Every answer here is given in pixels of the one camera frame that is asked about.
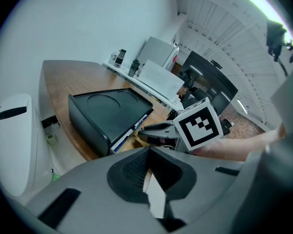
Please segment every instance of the white wall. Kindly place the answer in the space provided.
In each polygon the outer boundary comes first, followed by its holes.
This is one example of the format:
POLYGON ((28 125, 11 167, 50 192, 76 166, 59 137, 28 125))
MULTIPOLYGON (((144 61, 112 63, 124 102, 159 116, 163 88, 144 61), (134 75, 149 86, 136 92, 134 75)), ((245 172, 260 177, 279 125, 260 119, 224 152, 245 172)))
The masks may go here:
POLYGON ((176 20, 170 24, 169 27, 165 29, 161 35, 161 40, 167 43, 171 43, 175 40, 175 43, 178 45, 181 40, 181 32, 183 32, 183 26, 187 22, 187 15, 180 13, 176 20))
POLYGON ((185 27, 187 26, 187 18, 185 18, 184 22, 181 24, 180 28, 178 29, 176 35, 175 35, 175 43, 178 45, 185 35, 185 27))
POLYGON ((50 117, 44 60, 101 64, 123 48, 131 63, 176 18, 176 0, 21 0, 0 30, 0 103, 29 93, 42 119, 50 117))
POLYGON ((178 59, 177 63, 180 64, 181 66, 184 65, 185 61, 188 58, 188 54, 182 51, 181 47, 179 46, 179 53, 178 53, 178 59))

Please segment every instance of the vent slot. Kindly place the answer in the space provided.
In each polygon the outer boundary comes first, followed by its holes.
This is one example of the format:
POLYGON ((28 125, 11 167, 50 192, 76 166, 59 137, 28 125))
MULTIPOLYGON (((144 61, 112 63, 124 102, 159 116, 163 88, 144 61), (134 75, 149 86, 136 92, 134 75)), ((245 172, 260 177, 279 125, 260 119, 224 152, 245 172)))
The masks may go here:
POLYGON ((226 167, 222 167, 222 166, 217 166, 215 168, 215 171, 223 173, 223 174, 232 175, 232 176, 238 176, 238 174, 240 172, 238 170, 234 170, 234 169, 230 169, 230 168, 226 168, 226 167))
POLYGON ((156 148, 144 148, 116 162, 107 172, 107 181, 122 199, 148 203, 143 184, 149 169, 166 193, 168 201, 184 198, 196 182, 196 172, 191 166, 156 148))
POLYGON ((11 118, 27 112, 27 107, 16 107, 0 112, 0 120, 11 118))

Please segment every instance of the black box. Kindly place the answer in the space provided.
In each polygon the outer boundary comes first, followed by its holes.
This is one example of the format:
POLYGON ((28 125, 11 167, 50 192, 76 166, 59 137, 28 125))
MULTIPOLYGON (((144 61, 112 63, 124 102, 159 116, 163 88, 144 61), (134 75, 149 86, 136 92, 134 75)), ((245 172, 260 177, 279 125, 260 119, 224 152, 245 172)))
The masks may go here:
POLYGON ((152 107, 130 88, 68 96, 72 125, 99 156, 107 156, 109 149, 152 107))

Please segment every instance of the small bottle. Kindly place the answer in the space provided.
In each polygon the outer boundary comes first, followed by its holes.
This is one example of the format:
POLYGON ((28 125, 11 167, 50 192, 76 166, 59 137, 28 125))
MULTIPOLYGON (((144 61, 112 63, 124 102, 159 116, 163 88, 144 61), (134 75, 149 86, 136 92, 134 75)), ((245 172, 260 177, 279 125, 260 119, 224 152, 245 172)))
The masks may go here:
POLYGON ((138 72, 137 72, 137 76, 139 77, 139 75, 141 74, 141 71, 143 69, 143 65, 139 66, 138 72))
POLYGON ((113 52, 108 60, 108 63, 114 65, 117 58, 117 52, 113 52))
POLYGON ((121 49, 115 60, 115 64, 114 64, 115 67, 119 68, 121 66, 121 64, 123 63, 125 54, 126 54, 126 50, 121 49))
POLYGON ((137 72, 138 68, 139 68, 139 61, 137 59, 135 59, 133 62, 132 62, 132 65, 130 67, 130 70, 129 70, 129 73, 128 75, 130 77, 133 77, 135 75, 135 73, 137 72))

